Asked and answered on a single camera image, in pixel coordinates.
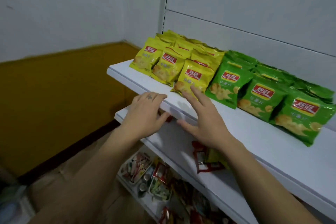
floor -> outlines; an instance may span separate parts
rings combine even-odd
[[[107,134],[82,150],[55,170],[45,174],[29,188],[30,199],[36,210],[53,201],[58,192],[97,152],[110,134]],[[96,224],[140,223],[152,224],[155,221],[139,205],[129,192],[115,180],[102,205]]]

yellow wall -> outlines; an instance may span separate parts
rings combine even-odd
[[[0,165],[20,176],[114,118],[134,93],[106,74],[127,43],[0,64]]]

